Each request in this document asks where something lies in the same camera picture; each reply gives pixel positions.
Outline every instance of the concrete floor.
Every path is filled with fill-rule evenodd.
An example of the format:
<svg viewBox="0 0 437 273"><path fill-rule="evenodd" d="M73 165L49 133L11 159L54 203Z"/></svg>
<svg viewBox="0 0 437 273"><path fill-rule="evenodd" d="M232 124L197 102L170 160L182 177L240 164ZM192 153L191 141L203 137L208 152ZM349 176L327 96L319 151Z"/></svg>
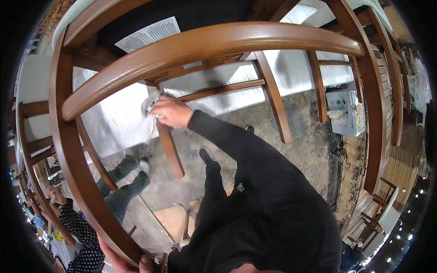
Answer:
<svg viewBox="0 0 437 273"><path fill-rule="evenodd" d="M329 123L321 124L318 120L315 91L303 92L283 97L290 123L293 142L283 144L279 138L276 122L269 102L247 107L219 118L245 127L251 124L255 134L273 145L287 159L294 163L306 176L308 181L329 203L336 203L338 183L334 171L334 160L329 152L337 147L340 136L330 132ZM189 201L204 195L205 165L198 156L201 147L207 147L222 167L223 186L233 187L237 168L236 161L217 148L214 144L187 129L174 129L173 138L185 169L185 177L174 179L168 167L166 157L158 138L149 144L134 148L138 158L147 156L151 167L150 185L142 192L153 211L162 210L181 204L189 207ZM113 169L123 158L115 154L102 160L108 170ZM93 165L90 170L97 181L100 174ZM132 171L120 182L120 186L131 183L138 171ZM139 197L129 204L123 227L129 231L137 226L133 234L135 241L152 252L169 252L171 243L149 215Z"/></svg>

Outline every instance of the paper sheet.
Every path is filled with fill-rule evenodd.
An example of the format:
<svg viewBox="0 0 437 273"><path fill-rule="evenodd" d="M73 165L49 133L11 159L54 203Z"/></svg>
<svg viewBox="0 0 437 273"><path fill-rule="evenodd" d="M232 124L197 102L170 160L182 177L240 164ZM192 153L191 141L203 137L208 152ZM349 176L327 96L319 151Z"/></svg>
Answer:
<svg viewBox="0 0 437 273"><path fill-rule="evenodd" d="M179 25L174 16L142 28L120 41L115 46L131 53L155 41L180 33Z"/></svg>

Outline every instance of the jeans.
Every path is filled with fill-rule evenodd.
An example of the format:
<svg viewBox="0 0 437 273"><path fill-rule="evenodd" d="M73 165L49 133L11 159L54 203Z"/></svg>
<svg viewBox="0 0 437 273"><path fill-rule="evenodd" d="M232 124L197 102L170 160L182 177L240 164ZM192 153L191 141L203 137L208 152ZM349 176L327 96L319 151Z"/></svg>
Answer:
<svg viewBox="0 0 437 273"><path fill-rule="evenodd" d="M226 196L223 188L222 176L220 174L220 164L216 161L206 165L206 180L205 180L205 195L197 212L196 222L194 228L197 228L202 223L207 222L212 217L212 211L220 201L224 200ZM249 172L242 164L237 163L237 172L235 173L234 189L231 195L238 194L237 187L239 184L244 186L243 192L255 192Z"/></svg>
<svg viewBox="0 0 437 273"><path fill-rule="evenodd" d="M118 164L112 171L109 171L108 174L115 183L118 183L136 167L137 162L135 158L131 155L126 155L120 164ZM112 212L115 218L117 218L118 222L122 224L129 202L134 197L139 195L149 184L150 178L147 173L139 171L138 176L132 183L120 187L115 192L111 193L111 190L103 178L99 179L97 182L97 187L100 191L100 194L104 198L109 211Z"/></svg>

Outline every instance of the hand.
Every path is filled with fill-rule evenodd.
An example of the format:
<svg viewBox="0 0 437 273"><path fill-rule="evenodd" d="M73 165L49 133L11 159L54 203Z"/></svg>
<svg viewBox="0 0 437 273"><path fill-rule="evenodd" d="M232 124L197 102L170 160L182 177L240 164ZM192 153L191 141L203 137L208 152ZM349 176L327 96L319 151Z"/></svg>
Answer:
<svg viewBox="0 0 437 273"><path fill-rule="evenodd" d="M60 204L60 205L65 205L67 203L67 198L65 198L62 193L59 192L58 189L54 188L54 187L50 187L49 188L49 197L51 198L52 196L55 196L55 203Z"/></svg>
<svg viewBox="0 0 437 273"><path fill-rule="evenodd" d="M150 111L152 115L164 116L159 121L170 127L188 127L194 110L189 108L185 103L167 96L160 96L160 99L155 102L153 109Z"/></svg>
<svg viewBox="0 0 437 273"><path fill-rule="evenodd" d="M105 241L97 234L97 238L99 239L100 249L103 254L108 258L111 262L112 267L117 273L153 273L152 259L143 255L139 262L139 269L132 268L128 265L124 260L122 260L117 254L105 243Z"/></svg>

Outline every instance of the chair seat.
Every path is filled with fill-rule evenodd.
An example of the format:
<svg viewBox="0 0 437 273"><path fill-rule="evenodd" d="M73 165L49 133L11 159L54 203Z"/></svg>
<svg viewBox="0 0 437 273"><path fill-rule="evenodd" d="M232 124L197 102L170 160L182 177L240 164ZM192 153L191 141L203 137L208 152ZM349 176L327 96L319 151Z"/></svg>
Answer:
<svg viewBox="0 0 437 273"><path fill-rule="evenodd" d="M346 0L346 2L349 4L349 6L354 10L361 6L369 6L372 7L376 14L378 15L378 18L381 20L382 24L391 32L393 32L393 29L390 25L390 22L388 21L387 16L385 15L382 7L379 5L377 0ZM319 28L323 26L324 24L329 23L330 21L334 20L335 16L332 13L332 11L329 9L328 6L325 6L318 10L317 12L313 13L310 17L308 17L305 21L302 22L302 25L311 26L315 28Z"/></svg>
<svg viewBox="0 0 437 273"><path fill-rule="evenodd" d="M395 210L392 206L387 207L381 217L378 220L378 224L384 230L386 234L392 232L397 221L399 219L399 212Z"/></svg>
<svg viewBox="0 0 437 273"><path fill-rule="evenodd" d="M372 254L375 252L375 250L378 249L378 247L382 244L383 241L384 241L384 235L382 234L376 235L376 237L371 242L369 242L366 249L363 251L365 258L372 256Z"/></svg>

